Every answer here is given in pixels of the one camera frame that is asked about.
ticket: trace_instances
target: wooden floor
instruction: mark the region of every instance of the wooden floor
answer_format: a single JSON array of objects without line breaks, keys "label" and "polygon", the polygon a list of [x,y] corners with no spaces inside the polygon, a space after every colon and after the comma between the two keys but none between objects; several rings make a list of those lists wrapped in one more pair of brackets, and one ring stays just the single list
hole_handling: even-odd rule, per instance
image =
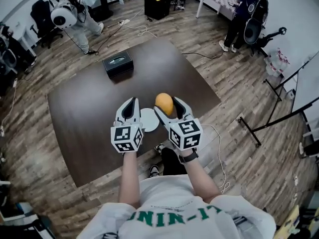
[{"label": "wooden floor", "polygon": [[[139,12],[144,1],[128,0],[124,6],[110,7],[114,16],[105,21],[103,34],[96,38],[88,33],[94,49],[118,29],[120,19],[132,18]],[[171,12],[163,20],[153,22],[147,21],[141,12],[130,26],[146,25],[153,34],[169,39],[181,52],[218,55],[221,52],[218,41],[224,38],[228,21],[206,7],[196,19],[197,7],[198,2],[187,0],[185,11]],[[12,183],[13,199],[28,201],[38,214],[49,216],[55,234],[61,238],[76,237],[102,204],[116,201],[121,169],[76,188],[54,134],[47,94],[82,68],[154,38],[149,33],[138,37],[139,32],[122,28],[102,46],[98,56],[83,55],[67,36],[57,39],[50,50],[36,50],[34,74],[28,76],[29,81],[18,82],[15,106],[5,125],[7,163],[3,173]],[[266,207],[280,225],[294,204],[293,195],[297,193],[296,203],[301,203],[317,178],[315,162],[298,157],[298,144],[305,131],[302,117],[295,116],[257,132],[263,143],[257,149],[237,119],[243,116],[254,127],[265,123],[271,112],[275,95],[262,83],[267,77],[263,56],[250,57],[250,50],[242,48],[237,54],[224,53],[215,60],[194,54],[187,55],[187,59],[221,99],[220,105],[200,120],[213,125],[221,134],[220,157],[231,184],[226,193],[242,194],[255,206]],[[268,78],[272,83],[278,82]],[[1,100],[0,119],[9,111],[12,97],[13,90]],[[274,119],[287,114],[291,105],[284,97]],[[223,173],[217,158],[218,138],[212,128],[203,128],[213,141],[200,151],[201,163],[220,185]],[[141,179],[152,164],[159,162],[160,157],[153,151],[142,155]],[[295,175],[299,179],[297,187]]]}]

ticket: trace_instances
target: black and white marker cube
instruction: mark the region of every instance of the black and white marker cube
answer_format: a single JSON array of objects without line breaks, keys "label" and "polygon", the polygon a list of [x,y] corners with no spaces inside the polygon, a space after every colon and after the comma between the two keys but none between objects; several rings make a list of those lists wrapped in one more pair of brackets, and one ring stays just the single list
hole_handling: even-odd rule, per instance
[{"label": "black and white marker cube", "polygon": [[169,124],[169,139],[180,150],[198,147],[203,129],[198,119]]},{"label": "black and white marker cube", "polygon": [[141,124],[111,128],[111,143],[118,153],[138,151],[142,138]]}]

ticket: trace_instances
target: dark brown table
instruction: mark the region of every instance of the dark brown table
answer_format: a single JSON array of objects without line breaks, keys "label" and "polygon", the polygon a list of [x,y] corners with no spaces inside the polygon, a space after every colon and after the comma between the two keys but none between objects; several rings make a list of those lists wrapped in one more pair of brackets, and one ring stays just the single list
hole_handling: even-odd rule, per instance
[{"label": "dark brown table", "polygon": [[[113,80],[102,61],[58,85],[49,95],[49,106],[65,163],[77,187],[122,166],[122,155],[111,144],[110,127],[124,101],[137,97],[140,108],[152,108],[159,93],[188,103],[196,118],[220,99],[188,60],[168,41],[154,38],[127,50],[134,62],[131,75]],[[146,133],[139,155],[168,138],[160,125]]]}]

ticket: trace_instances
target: shoe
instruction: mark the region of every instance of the shoe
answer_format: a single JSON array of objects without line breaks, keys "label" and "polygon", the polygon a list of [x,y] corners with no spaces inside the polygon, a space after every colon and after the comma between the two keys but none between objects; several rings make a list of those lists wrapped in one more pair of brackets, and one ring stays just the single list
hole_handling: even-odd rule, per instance
[{"label": "shoe", "polygon": [[100,34],[98,34],[98,35],[101,35],[102,32],[103,32],[103,29],[104,29],[104,24],[101,22],[101,23],[99,24],[99,26],[100,26],[100,28],[101,28],[101,32],[100,32]]},{"label": "shoe", "polygon": [[89,50],[88,52],[83,52],[85,55],[92,55],[95,54],[96,51],[95,50]]},{"label": "shoe", "polygon": [[157,165],[152,165],[150,168],[150,177],[157,177],[160,175],[160,170],[159,167]]},{"label": "shoe", "polygon": [[303,155],[305,153],[303,144],[301,142],[299,143],[299,153],[300,155]]},{"label": "shoe", "polygon": [[228,52],[228,47],[225,46],[224,41],[219,41],[219,46],[223,51]]},{"label": "shoe", "polygon": [[34,61],[31,63],[31,66],[34,66],[34,65],[35,65],[35,62],[36,62],[37,59],[38,59],[38,57],[35,57],[35,58],[34,58]]},{"label": "shoe", "polygon": [[158,146],[155,146],[155,150],[159,153],[159,154],[161,154],[161,151],[164,149],[164,148],[166,148],[165,146],[164,146],[164,144],[159,144]]},{"label": "shoe", "polygon": [[237,49],[234,47],[234,44],[231,45],[231,52],[236,53]]}]

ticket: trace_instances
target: green lettering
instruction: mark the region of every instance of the green lettering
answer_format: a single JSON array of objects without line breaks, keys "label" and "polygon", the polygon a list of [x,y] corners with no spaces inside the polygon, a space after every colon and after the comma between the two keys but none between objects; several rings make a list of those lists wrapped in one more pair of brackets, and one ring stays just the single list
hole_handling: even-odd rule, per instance
[{"label": "green lettering", "polygon": [[197,217],[196,215],[193,215],[193,216],[189,217],[189,218],[187,219],[187,221],[191,221],[191,220],[195,219],[196,217]]},{"label": "green lettering", "polygon": [[200,211],[202,221],[209,218],[209,216],[206,214],[204,208],[198,208],[198,210]]},{"label": "green lettering", "polygon": [[153,212],[140,211],[140,215],[137,220],[140,222],[145,222],[147,225],[152,227],[153,226],[152,219],[153,219]]},{"label": "green lettering", "polygon": [[168,225],[173,225],[173,224],[176,223],[176,221],[177,221],[178,223],[183,223],[183,224],[185,224],[182,215],[180,215],[180,214],[175,214],[175,213],[168,213],[168,215],[169,215]]},{"label": "green lettering", "polygon": [[211,208],[215,208],[216,209],[216,211],[217,211],[217,213],[220,213],[222,210],[221,209],[219,209],[218,207],[216,207],[216,206],[213,206],[213,205],[209,205],[209,206],[207,206],[207,209],[209,210],[209,209],[211,209]]},{"label": "green lettering", "polygon": [[164,213],[158,213],[158,223],[156,224],[156,227],[164,227]]},{"label": "green lettering", "polygon": [[128,221],[131,221],[132,219],[134,219],[136,212],[133,212],[132,216],[128,219]]}]

